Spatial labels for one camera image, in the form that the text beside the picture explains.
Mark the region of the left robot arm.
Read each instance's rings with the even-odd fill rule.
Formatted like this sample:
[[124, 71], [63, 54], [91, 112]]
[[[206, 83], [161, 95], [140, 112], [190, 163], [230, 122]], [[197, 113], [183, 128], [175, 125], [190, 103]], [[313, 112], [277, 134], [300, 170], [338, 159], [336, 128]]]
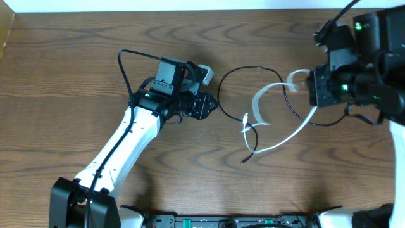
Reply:
[[73, 180], [60, 177], [52, 187], [49, 226], [142, 227], [143, 215], [116, 204], [125, 179], [169, 119], [203, 120], [218, 107], [200, 90], [213, 75], [206, 65], [160, 58], [156, 76], [130, 93], [123, 120], [99, 154]]

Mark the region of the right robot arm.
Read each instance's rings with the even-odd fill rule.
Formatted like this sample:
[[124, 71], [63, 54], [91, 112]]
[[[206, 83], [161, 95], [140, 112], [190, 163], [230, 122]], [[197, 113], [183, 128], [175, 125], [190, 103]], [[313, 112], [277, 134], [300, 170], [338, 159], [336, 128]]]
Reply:
[[394, 202], [374, 209], [334, 208], [319, 213], [318, 227], [404, 227], [404, 6], [353, 18], [353, 26], [338, 19], [356, 4], [351, 1], [313, 34], [327, 50], [328, 61], [311, 70], [306, 79], [311, 106], [345, 103], [373, 105], [376, 121], [355, 114], [370, 125], [389, 121], [395, 149]]

